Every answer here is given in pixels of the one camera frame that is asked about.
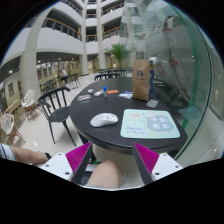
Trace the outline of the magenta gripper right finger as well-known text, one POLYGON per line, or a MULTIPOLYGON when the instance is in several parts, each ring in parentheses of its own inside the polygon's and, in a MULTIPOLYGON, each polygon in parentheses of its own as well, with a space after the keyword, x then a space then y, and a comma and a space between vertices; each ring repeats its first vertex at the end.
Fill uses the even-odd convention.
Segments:
POLYGON ((145 185, 182 169, 182 166, 167 153, 157 154, 136 142, 133 143, 132 152, 145 185))

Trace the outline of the person's left forearm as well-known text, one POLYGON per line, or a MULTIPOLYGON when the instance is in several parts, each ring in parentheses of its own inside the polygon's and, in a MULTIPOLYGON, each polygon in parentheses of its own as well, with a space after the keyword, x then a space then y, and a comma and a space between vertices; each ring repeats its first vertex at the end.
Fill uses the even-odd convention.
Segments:
POLYGON ((41 151, 34 152, 26 148, 0 143, 0 158, 25 164, 40 165, 46 163, 51 156, 41 151))

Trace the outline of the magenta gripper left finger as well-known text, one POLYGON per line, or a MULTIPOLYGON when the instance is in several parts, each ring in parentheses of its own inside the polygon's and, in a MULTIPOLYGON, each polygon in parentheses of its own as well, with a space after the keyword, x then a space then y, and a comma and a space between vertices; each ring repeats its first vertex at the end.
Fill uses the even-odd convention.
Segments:
POLYGON ((80 185, 91 154, 92 143, 88 142, 66 154, 62 152, 57 153, 42 165, 41 168, 65 180, 80 185))

